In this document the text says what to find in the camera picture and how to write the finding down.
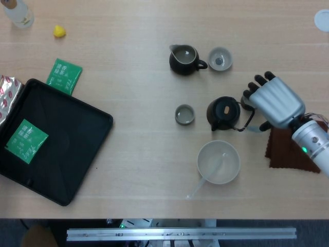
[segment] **green tea packet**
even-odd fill
[[[81,72],[82,67],[57,58],[47,79],[47,84],[72,95]]]
[[[30,164],[47,138],[48,135],[45,132],[24,119],[9,139],[6,149]]]

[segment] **metal rail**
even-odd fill
[[[67,241],[296,239],[296,228],[69,229]]]

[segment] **white round object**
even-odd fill
[[[314,16],[314,23],[321,31],[329,32],[329,9],[322,9]]]
[[[216,47],[209,53],[208,63],[214,70],[224,71],[231,67],[233,58],[228,49]]]
[[[200,149],[197,157],[199,173],[213,184],[231,182],[238,175],[240,166],[240,157],[237,150],[223,140],[213,140],[206,143]]]

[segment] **white bowl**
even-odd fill
[[[224,71],[231,67],[233,57],[228,49],[216,47],[209,53],[208,63],[214,70]]]
[[[240,171],[240,157],[231,144],[223,140],[213,140],[206,143],[197,156],[199,173],[208,182],[226,184],[231,182]]]

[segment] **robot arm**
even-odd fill
[[[292,139],[329,177],[329,135],[310,118],[311,115],[305,115],[305,104],[301,98],[271,72],[266,72],[265,78],[256,75],[255,81],[261,87],[251,82],[243,95],[268,120],[262,125],[263,129],[264,126],[291,128]]]

